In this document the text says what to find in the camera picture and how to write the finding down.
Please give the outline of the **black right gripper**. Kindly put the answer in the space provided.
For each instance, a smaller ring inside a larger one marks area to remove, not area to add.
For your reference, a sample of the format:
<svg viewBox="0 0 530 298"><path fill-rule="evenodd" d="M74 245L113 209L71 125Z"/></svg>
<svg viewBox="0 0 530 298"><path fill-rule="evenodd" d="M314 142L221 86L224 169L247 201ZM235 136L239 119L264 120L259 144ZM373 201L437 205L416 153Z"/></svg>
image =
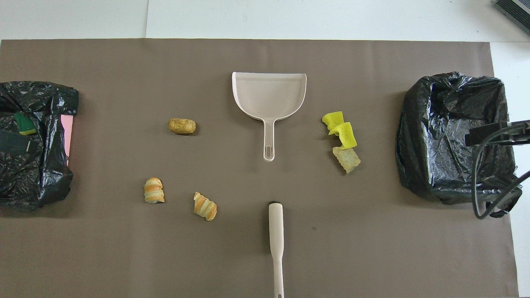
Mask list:
<svg viewBox="0 0 530 298"><path fill-rule="evenodd" d="M485 145L515 146L530 143L530 122L500 121L469 129L465 135L466 147L474 147L487 140Z"/></svg>

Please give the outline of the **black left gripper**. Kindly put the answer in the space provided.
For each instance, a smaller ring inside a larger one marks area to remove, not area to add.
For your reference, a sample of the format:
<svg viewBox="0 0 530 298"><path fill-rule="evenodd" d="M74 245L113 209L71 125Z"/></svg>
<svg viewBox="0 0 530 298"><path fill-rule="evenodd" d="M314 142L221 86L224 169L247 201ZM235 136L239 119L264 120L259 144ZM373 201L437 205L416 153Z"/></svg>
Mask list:
<svg viewBox="0 0 530 298"><path fill-rule="evenodd" d="M26 154L31 150L30 137L6 130L0 131L0 151L9 154Z"/></svg>

